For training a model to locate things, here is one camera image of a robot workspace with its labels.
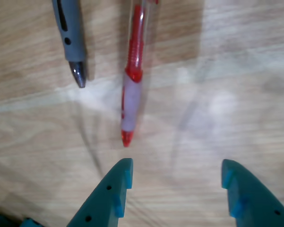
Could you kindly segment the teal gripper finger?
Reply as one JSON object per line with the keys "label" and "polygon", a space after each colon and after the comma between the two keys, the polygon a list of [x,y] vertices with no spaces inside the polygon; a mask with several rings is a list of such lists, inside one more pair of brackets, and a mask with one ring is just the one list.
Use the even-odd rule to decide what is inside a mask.
{"label": "teal gripper finger", "polygon": [[69,227],[117,227],[132,188],[133,159],[123,158],[104,176],[68,223]]}
{"label": "teal gripper finger", "polygon": [[222,188],[227,190],[229,215],[238,227],[284,227],[284,206],[240,163],[224,159]]}

